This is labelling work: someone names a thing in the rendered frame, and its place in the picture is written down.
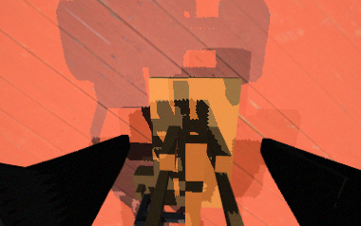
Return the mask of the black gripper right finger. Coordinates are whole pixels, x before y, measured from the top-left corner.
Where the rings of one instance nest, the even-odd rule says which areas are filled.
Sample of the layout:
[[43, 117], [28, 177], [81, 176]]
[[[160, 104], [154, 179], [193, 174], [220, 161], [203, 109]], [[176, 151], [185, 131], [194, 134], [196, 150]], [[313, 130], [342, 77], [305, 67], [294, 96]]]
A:
[[361, 226], [361, 170], [269, 138], [260, 153], [299, 226]]

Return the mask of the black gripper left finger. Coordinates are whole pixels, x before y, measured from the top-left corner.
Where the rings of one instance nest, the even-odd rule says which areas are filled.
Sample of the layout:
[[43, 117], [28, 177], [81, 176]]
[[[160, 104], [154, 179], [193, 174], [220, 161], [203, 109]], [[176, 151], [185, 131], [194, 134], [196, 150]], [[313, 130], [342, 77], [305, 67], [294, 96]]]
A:
[[129, 149], [120, 135], [27, 167], [0, 162], [0, 226], [92, 226]]

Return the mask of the wooden toy catapult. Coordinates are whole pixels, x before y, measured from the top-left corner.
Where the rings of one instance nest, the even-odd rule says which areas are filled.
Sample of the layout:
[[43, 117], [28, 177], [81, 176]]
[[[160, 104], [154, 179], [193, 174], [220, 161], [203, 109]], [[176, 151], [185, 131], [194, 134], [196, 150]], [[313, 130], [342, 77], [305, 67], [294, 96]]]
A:
[[[133, 175], [142, 199], [133, 226], [200, 226], [201, 207], [244, 226], [231, 187], [242, 78], [150, 77], [153, 167]], [[185, 206], [165, 212], [164, 205]]]

